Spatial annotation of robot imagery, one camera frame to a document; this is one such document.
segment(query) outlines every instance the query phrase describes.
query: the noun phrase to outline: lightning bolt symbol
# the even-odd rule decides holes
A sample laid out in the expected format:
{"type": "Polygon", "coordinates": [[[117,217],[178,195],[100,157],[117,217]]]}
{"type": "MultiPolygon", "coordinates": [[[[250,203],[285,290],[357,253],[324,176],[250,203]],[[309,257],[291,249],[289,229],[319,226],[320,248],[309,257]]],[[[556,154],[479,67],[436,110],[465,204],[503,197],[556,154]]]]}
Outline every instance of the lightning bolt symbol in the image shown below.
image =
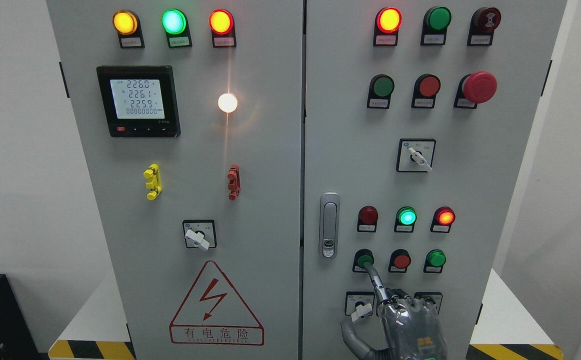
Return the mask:
{"type": "Polygon", "coordinates": [[[206,300],[211,300],[211,299],[218,299],[217,302],[215,303],[215,306],[212,307],[212,309],[210,309],[209,312],[206,312],[204,314],[204,321],[206,321],[206,319],[212,317],[213,315],[211,314],[213,312],[213,310],[215,310],[215,308],[217,308],[217,305],[220,305],[220,303],[222,302],[222,300],[224,300],[224,298],[226,297],[226,295],[228,294],[228,292],[224,292],[223,294],[217,294],[217,295],[213,295],[213,296],[209,296],[206,297],[211,290],[213,290],[213,288],[215,287],[215,285],[217,285],[219,280],[217,280],[217,278],[213,278],[212,281],[210,281],[210,284],[208,284],[208,287],[206,288],[206,291],[204,291],[204,294],[201,296],[201,299],[199,299],[199,302],[203,302],[206,300]]]}

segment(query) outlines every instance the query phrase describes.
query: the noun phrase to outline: white indicator light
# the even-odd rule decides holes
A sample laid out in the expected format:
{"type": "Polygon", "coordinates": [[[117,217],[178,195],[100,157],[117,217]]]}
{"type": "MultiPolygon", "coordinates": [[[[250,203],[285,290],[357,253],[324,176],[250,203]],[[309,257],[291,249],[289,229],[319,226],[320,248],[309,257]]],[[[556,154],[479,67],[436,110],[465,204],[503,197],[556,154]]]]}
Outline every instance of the white indicator light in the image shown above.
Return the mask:
{"type": "Polygon", "coordinates": [[[223,93],[217,99],[217,105],[221,111],[230,114],[238,108],[238,98],[231,92],[223,93]]]}

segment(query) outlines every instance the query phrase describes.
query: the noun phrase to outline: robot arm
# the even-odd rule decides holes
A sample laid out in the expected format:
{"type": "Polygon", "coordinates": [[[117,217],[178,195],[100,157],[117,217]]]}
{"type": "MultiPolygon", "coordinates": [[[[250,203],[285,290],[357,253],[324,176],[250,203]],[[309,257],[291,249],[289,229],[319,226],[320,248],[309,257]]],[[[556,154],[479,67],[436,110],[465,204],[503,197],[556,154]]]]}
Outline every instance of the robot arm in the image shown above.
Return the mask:
{"type": "Polygon", "coordinates": [[[389,347],[375,350],[357,336],[350,319],[342,321],[341,337],[359,360],[447,360],[447,349],[432,300],[412,298],[402,289],[384,287],[375,267],[364,269],[378,299],[377,314],[389,347]]]}

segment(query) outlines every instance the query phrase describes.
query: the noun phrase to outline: lcd display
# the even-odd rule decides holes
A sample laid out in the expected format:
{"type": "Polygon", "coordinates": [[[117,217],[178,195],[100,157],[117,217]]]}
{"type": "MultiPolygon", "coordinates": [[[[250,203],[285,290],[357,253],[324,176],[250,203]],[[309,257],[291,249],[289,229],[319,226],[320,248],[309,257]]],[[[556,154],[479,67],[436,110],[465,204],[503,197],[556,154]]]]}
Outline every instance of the lcd display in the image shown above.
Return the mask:
{"type": "Polygon", "coordinates": [[[118,119],[164,119],[160,80],[112,79],[112,100],[118,119]]]}

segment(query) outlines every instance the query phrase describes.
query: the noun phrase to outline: illuminated indicator light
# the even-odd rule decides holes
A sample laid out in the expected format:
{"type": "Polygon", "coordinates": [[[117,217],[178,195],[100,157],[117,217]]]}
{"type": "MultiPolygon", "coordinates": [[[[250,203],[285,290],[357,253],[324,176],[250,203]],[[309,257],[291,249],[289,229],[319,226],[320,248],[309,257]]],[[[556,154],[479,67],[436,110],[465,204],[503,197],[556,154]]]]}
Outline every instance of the illuminated indicator light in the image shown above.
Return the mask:
{"type": "Polygon", "coordinates": [[[377,14],[377,27],[386,34],[396,32],[401,25],[402,13],[396,7],[385,7],[377,14]]]}
{"type": "Polygon", "coordinates": [[[360,268],[364,268],[365,263],[370,263],[371,265],[374,264],[375,260],[373,260],[373,256],[362,255],[359,256],[359,258],[357,258],[357,266],[359,266],[360,268]]]}
{"type": "Polygon", "coordinates": [[[235,21],[233,15],[224,9],[217,9],[210,13],[208,18],[210,29],[218,35],[226,35],[233,30],[235,21]]]}
{"type": "Polygon", "coordinates": [[[186,29],[186,17],[178,9],[169,9],[162,15],[162,25],[169,34],[181,34],[186,29]]]}
{"type": "Polygon", "coordinates": [[[223,93],[217,99],[217,105],[221,111],[230,114],[238,108],[238,98],[231,92],[223,93]]]}
{"type": "Polygon", "coordinates": [[[452,210],[442,210],[437,215],[437,223],[439,225],[449,226],[453,221],[455,221],[455,212],[452,212],[452,210]]]}
{"type": "Polygon", "coordinates": [[[132,35],[137,31],[137,16],[130,10],[119,10],[112,16],[112,25],[121,35],[132,35]]]}
{"type": "Polygon", "coordinates": [[[397,216],[404,225],[413,225],[417,220],[417,214],[412,207],[403,207],[397,216]]]}
{"type": "Polygon", "coordinates": [[[433,250],[428,253],[426,260],[428,260],[428,264],[430,264],[430,266],[434,268],[440,268],[446,264],[446,255],[444,255],[444,251],[433,250]]]}
{"type": "Polygon", "coordinates": [[[426,23],[433,30],[444,30],[451,24],[451,11],[446,7],[437,7],[430,12],[426,23]]]}

